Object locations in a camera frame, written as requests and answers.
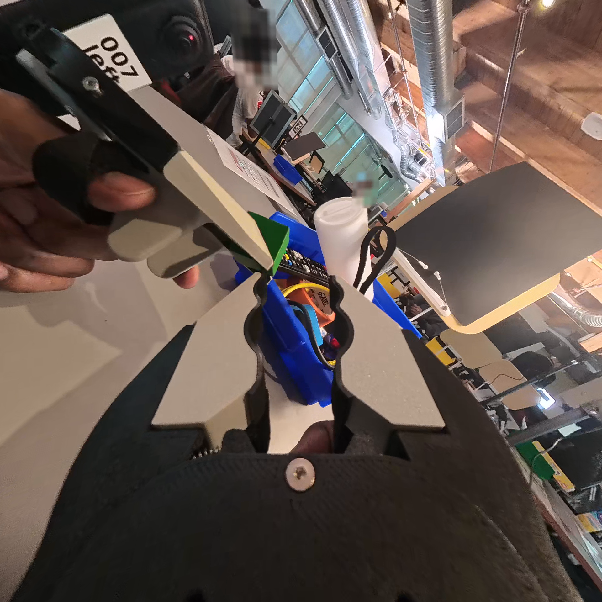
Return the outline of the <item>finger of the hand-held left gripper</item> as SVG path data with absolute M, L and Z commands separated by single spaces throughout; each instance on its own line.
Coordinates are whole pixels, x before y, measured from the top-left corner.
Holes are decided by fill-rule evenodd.
M 221 248 L 221 241 L 201 226 L 184 232 L 173 243 L 151 255 L 147 259 L 147 267 L 162 279 L 175 279 Z
M 188 230 L 205 227 L 230 249 L 238 245 L 263 268 L 273 260 L 256 222 L 247 211 L 187 152 L 180 150 L 163 172 L 136 173 L 156 190 L 141 209 L 115 214 L 108 245 L 117 258 L 147 261 Z

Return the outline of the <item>open laptop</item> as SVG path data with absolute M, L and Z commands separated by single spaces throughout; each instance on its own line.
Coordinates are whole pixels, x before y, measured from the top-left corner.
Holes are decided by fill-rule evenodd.
M 282 154 L 293 164 L 304 161 L 313 152 L 326 147 L 323 140 L 315 133 L 309 132 L 296 139 L 291 139 L 282 146 Z

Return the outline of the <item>grey monitor on stand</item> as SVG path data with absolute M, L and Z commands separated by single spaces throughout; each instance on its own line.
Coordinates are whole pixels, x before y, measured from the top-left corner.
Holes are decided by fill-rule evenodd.
M 297 119 L 297 112 L 274 90 L 270 90 L 253 117 L 249 131 L 274 149 Z

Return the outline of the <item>large blue plastic bin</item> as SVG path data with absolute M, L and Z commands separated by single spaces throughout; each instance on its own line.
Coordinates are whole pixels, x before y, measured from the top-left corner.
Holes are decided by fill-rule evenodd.
M 314 230 L 280 212 L 275 212 L 270 218 L 290 229 L 290 248 L 313 260 L 323 260 Z M 290 376 L 305 404 L 330 405 L 334 373 L 316 357 L 305 327 L 294 316 L 293 308 L 274 280 L 267 288 L 263 325 L 267 338 L 281 359 L 275 368 L 276 374 L 287 373 Z

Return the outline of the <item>green and yellow box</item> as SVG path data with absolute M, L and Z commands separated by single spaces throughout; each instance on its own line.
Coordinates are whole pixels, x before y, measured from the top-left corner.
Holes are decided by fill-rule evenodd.
M 564 493 L 574 493 L 576 492 L 575 484 L 551 456 L 553 449 L 562 440 L 563 437 L 558 438 L 547 448 L 538 440 L 534 440 L 518 444 L 515 449 L 529 466 L 530 480 L 532 476 L 537 476 L 542 481 L 553 480 Z

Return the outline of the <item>rounded beige panel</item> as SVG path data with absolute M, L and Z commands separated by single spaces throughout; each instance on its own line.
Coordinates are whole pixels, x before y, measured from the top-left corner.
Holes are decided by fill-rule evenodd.
M 510 389 L 527 383 L 523 374 L 506 359 L 499 359 L 478 369 L 480 377 L 493 388 L 495 393 L 507 393 Z M 501 402 L 509 410 L 523 410 L 538 406 L 541 396 L 532 385 L 525 385 L 505 395 Z

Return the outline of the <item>small blue bin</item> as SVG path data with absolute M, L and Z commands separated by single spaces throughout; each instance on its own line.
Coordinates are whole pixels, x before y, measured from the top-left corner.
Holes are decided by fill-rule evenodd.
M 296 186 L 302 181 L 303 177 L 301 174 L 289 161 L 285 159 L 283 155 L 275 155 L 273 165 L 278 174 L 280 174 L 280 176 L 282 176 L 292 186 Z

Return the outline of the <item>dark panel with wooden edge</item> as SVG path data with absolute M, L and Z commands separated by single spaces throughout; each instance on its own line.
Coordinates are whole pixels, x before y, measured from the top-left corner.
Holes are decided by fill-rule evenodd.
M 389 226 L 437 292 L 447 327 L 478 334 L 558 288 L 601 249 L 601 216 L 526 162 L 441 188 Z

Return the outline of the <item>white metal stand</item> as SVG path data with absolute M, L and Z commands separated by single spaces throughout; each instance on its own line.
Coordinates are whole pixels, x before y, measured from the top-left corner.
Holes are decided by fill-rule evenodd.
M 444 298 L 444 293 L 437 292 L 437 290 L 427 283 L 425 276 L 423 275 L 423 272 L 427 269 L 425 268 L 425 264 L 419 262 L 422 271 L 417 270 L 412 266 L 408 257 L 406 257 L 406 255 L 398 248 L 393 252 L 393 262 L 401 269 L 404 275 L 409 278 L 410 282 L 415 285 L 416 289 L 433 310 L 438 312 L 441 317 L 448 317 L 451 315 L 447 300 Z

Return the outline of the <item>green foam cube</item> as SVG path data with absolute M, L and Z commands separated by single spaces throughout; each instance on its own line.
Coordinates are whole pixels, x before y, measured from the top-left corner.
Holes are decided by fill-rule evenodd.
M 248 253 L 235 244 L 231 245 L 230 253 L 238 264 L 245 266 L 250 271 L 261 272 L 270 277 L 274 277 L 288 247 L 290 228 L 252 211 L 249 211 L 249 215 L 256 222 L 258 229 L 260 230 L 264 242 L 267 245 L 268 252 L 273 260 L 273 266 L 271 268 L 261 267 L 259 262 L 252 259 Z

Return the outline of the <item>orange tape roll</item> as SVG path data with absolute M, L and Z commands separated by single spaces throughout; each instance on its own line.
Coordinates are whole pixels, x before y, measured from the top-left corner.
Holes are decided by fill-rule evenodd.
M 297 302 L 312 308 L 316 314 L 320 327 L 326 327 L 335 319 L 335 313 L 329 302 L 329 293 L 316 287 L 298 288 L 289 292 L 288 301 Z

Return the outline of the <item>long wooden table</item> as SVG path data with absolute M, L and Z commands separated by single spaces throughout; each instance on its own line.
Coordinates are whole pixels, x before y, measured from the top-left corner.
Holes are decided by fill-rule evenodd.
M 535 476 L 530 487 L 545 522 L 601 589 L 601 548 L 548 482 Z

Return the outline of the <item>light blue foam piece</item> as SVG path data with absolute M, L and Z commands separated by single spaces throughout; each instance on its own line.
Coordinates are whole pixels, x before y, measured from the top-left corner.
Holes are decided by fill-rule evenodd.
M 314 308 L 308 304 L 301 304 L 300 302 L 289 301 L 290 307 L 293 309 L 296 317 L 304 325 L 308 335 L 312 337 L 318 348 L 321 348 L 324 344 L 324 330 L 320 326 L 317 314 Z

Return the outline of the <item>white plastic bottle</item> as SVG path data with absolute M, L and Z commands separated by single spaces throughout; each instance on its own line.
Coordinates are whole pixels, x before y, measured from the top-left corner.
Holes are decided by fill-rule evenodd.
M 367 208 L 354 197 L 330 200 L 315 211 L 314 226 L 327 273 L 352 285 L 369 232 Z

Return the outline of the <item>black remote control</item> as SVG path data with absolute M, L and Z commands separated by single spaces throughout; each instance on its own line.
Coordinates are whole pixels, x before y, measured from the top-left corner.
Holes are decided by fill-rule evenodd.
M 301 280 L 323 286 L 329 285 L 329 275 L 326 267 L 288 247 L 283 254 L 278 272 L 294 276 Z

